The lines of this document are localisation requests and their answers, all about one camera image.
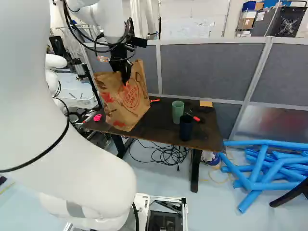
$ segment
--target green cup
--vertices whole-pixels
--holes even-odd
[[[173,123],[180,124],[180,117],[184,113],[184,103],[182,101],[172,102],[172,118]]]

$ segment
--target black fan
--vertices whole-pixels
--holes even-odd
[[[277,37],[288,37],[289,35],[292,35],[296,28],[298,28],[298,22],[299,18],[294,20],[288,20],[284,17],[282,17],[282,23],[278,29],[278,33],[276,34]]]
[[[296,37],[307,7],[281,7],[271,36]]]

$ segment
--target table leg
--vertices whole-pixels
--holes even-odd
[[[201,160],[202,150],[192,150],[192,175],[191,175],[191,191],[198,192],[199,185],[199,165]]]
[[[114,141],[116,149],[117,149],[117,155],[116,156],[119,157],[120,159],[123,159],[127,149],[129,148],[130,144],[133,142],[134,139],[129,138],[124,144],[121,136],[113,135],[113,134],[110,134],[110,136],[111,136],[112,140]]]

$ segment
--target orange clip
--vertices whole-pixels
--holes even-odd
[[[159,102],[160,99],[157,99],[157,100],[151,100],[150,102],[153,103],[153,102]]]

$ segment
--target brown paper bag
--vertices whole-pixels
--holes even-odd
[[[119,130],[131,131],[150,108],[143,61],[133,62],[126,86],[120,72],[100,72],[94,78],[104,100],[106,122]]]

